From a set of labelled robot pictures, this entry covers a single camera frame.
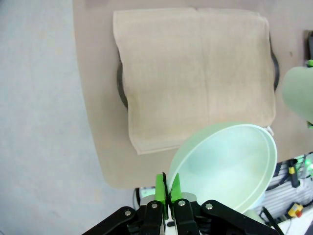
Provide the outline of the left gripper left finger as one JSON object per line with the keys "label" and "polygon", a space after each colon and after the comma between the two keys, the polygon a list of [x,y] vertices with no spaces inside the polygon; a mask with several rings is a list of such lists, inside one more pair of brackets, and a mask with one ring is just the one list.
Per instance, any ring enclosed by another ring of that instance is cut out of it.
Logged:
{"label": "left gripper left finger", "polygon": [[137,210],[124,206],[93,226],[85,235],[163,235],[168,219],[165,173],[156,176],[155,194],[144,197]]}

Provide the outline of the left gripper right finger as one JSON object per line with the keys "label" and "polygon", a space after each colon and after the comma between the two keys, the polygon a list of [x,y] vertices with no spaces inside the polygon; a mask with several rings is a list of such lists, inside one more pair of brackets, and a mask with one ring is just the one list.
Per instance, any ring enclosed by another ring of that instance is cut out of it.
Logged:
{"label": "left gripper right finger", "polygon": [[278,231],[216,200],[199,205],[184,196],[177,174],[171,186],[171,210],[178,235],[277,235]]}

